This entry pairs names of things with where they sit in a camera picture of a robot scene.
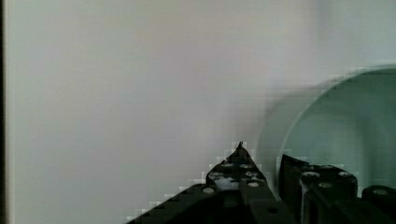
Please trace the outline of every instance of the black mechanical part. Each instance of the black mechanical part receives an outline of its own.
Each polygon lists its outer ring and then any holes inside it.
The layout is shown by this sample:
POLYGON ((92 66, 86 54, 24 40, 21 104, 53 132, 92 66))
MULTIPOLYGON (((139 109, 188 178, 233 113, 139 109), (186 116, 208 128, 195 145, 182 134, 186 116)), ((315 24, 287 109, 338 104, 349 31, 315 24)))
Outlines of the black mechanical part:
POLYGON ((129 222, 141 224, 395 224, 396 190, 372 186, 357 197, 358 180, 331 165, 283 155, 277 201, 243 148, 194 185, 129 222))
POLYGON ((357 197, 358 180, 353 174, 330 165, 310 165, 287 155, 283 155, 279 175, 279 196, 300 223, 395 223, 389 214, 396 211, 394 189, 370 187, 363 191, 361 199, 357 197))
POLYGON ((129 224, 296 223, 287 206, 276 201, 242 142, 205 180, 129 224))

